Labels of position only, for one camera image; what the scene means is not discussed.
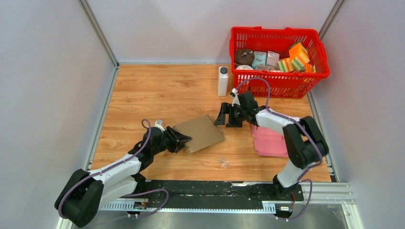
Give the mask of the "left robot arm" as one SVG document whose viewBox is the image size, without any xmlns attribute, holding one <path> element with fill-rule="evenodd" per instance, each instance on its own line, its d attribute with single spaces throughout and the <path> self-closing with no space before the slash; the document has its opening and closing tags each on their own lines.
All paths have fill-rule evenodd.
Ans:
<svg viewBox="0 0 405 229">
<path fill-rule="evenodd" d="M 84 227 L 106 204 L 129 195 L 142 197 L 146 185 L 136 179 L 144 178 L 140 172 L 153 162 L 156 154 L 164 151 L 178 153 L 191 140 L 192 137 L 170 126 L 149 127 L 143 139 L 118 161 L 89 172 L 76 170 L 56 199 L 54 207 L 60 217 L 78 227 Z"/>
</svg>

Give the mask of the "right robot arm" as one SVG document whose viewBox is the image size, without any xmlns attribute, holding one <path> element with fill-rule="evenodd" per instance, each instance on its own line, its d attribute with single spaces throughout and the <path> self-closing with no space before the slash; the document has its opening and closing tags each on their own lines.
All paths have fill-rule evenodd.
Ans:
<svg viewBox="0 0 405 229">
<path fill-rule="evenodd" d="M 215 126 L 242 127 L 248 122 L 281 134 L 284 137 L 288 162 L 273 178 L 272 193 L 280 200 L 286 199 L 301 178 L 313 167 L 322 164 L 330 152 L 329 146 L 315 119 L 291 117 L 259 106 L 251 91 L 231 92 L 232 103 L 222 103 Z"/>
</svg>

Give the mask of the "brown cardboard box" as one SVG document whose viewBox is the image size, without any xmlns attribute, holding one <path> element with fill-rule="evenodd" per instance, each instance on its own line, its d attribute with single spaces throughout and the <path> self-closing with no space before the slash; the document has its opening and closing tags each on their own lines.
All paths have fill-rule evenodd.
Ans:
<svg viewBox="0 0 405 229">
<path fill-rule="evenodd" d="M 174 129 L 192 138 L 185 143 L 188 153 L 195 153 L 225 140 L 224 134 L 208 114 L 176 124 Z"/>
</svg>

